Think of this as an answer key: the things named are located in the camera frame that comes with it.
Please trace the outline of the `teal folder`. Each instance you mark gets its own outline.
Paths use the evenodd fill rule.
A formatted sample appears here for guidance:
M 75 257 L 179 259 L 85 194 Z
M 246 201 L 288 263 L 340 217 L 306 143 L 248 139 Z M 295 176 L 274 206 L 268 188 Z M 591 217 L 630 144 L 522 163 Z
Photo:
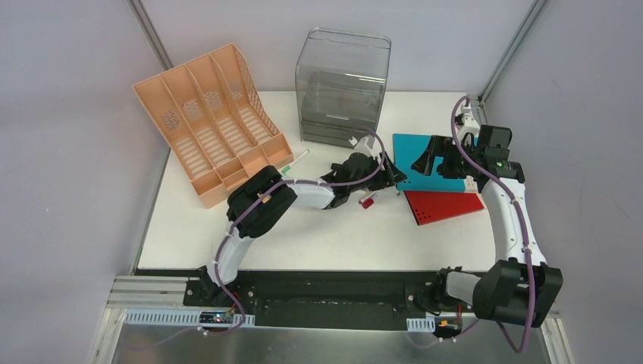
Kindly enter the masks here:
M 394 133 L 392 140 L 394 164 L 407 176 L 398 183 L 399 191 L 478 192 L 478 184 L 471 177 L 447 179 L 437 172 L 444 158 L 440 154 L 430 156 L 429 152 L 434 146 L 440 151 L 444 141 L 450 142 L 449 136 Z

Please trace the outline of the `red folder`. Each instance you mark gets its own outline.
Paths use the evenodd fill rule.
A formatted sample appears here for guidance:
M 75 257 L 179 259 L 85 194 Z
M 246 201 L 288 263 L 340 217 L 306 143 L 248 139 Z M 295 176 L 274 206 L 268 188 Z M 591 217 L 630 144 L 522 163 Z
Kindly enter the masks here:
M 475 193 L 405 191 L 404 196 L 418 226 L 485 209 Z

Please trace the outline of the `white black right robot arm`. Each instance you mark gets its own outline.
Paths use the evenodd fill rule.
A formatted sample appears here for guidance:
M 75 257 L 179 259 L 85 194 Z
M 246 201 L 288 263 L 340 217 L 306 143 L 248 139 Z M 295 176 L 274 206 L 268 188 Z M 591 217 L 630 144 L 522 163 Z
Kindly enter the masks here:
M 509 160 L 510 133 L 481 136 L 458 146 L 448 136 L 431 136 L 412 169 L 448 179 L 472 177 L 488 209 L 496 263 L 481 277 L 460 267 L 442 268 L 418 304 L 447 311 L 469 304 L 479 319 L 538 328 L 563 285 L 533 235 L 525 204 L 525 175 Z

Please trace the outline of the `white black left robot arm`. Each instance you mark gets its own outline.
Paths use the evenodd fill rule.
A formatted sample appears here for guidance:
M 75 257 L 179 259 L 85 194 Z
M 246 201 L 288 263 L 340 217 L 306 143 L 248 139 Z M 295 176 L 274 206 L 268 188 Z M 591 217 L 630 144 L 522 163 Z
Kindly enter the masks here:
M 267 234 L 293 207 L 335 209 L 356 191 L 376 192 L 404 182 L 407 176 L 386 152 L 368 156 L 352 153 L 315 180 L 285 177 L 269 165 L 244 182 L 227 198 L 227 225 L 210 261 L 200 269 L 202 296 L 212 306 L 238 299 L 230 284 L 252 243 Z

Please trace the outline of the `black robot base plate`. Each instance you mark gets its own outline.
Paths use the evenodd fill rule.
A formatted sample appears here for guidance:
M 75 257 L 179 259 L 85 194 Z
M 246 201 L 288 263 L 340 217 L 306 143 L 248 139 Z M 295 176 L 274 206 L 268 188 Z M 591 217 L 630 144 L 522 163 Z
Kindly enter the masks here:
M 204 270 L 187 282 L 185 306 L 229 307 L 257 326 L 403 331 L 407 319 L 468 312 L 465 303 L 438 303 L 435 271 L 240 271 L 230 295 Z

